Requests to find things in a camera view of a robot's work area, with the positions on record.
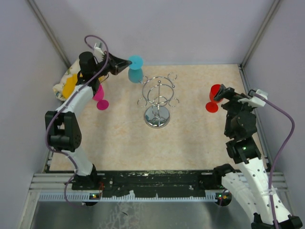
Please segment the blue plastic wine glass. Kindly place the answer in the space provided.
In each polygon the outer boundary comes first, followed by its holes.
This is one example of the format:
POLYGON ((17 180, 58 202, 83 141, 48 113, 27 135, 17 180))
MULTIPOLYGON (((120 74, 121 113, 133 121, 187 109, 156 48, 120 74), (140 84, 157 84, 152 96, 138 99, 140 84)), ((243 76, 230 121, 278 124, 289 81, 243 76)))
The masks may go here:
POLYGON ((133 55, 129 57, 131 65, 128 70, 128 78, 132 83, 142 83, 143 81, 143 59, 139 55, 133 55))

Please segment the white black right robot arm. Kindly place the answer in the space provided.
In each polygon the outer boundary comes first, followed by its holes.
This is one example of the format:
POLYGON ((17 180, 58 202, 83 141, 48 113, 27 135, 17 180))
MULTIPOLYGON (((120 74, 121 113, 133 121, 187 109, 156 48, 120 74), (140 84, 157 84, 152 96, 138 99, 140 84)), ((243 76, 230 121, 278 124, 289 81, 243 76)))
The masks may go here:
POLYGON ((268 94, 262 90, 250 90, 238 94, 231 87, 220 85, 214 101, 227 99, 221 107, 227 111, 224 135, 230 138, 226 143, 228 156, 233 159, 247 181, 245 185, 230 164, 213 169, 213 184, 228 190, 247 214, 253 229, 300 229, 301 219, 284 206, 272 184, 274 168, 267 172, 262 155, 253 139, 257 132, 256 115, 253 110, 270 105, 291 121, 291 130, 282 143, 283 150, 295 130, 293 118, 268 101, 268 94))

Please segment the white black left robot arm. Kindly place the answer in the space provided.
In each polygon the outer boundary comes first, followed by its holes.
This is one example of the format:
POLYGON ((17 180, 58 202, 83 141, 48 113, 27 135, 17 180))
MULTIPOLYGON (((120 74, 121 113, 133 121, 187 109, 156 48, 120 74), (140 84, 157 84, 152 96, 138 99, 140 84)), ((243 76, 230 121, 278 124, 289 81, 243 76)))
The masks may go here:
POLYGON ((53 152, 65 155, 74 165, 75 174, 71 180, 74 190, 95 189, 99 184, 96 168, 81 147, 82 135, 77 117, 97 94, 99 78, 109 73, 118 75, 131 63, 108 52, 104 53, 101 62, 92 52, 81 53, 80 71, 72 94, 55 111, 45 114, 46 144, 53 152))

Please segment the pink plastic wine glass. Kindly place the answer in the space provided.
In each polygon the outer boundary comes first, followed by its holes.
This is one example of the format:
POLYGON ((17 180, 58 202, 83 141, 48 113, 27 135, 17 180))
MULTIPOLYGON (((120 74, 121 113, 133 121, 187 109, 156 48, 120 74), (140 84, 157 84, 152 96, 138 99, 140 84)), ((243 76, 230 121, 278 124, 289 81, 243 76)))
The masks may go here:
POLYGON ((92 99, 97 102, 96 106, 99 110, 106 110, 109 107, 109 102, 104 99, 104 90, 101 84, 92 99))

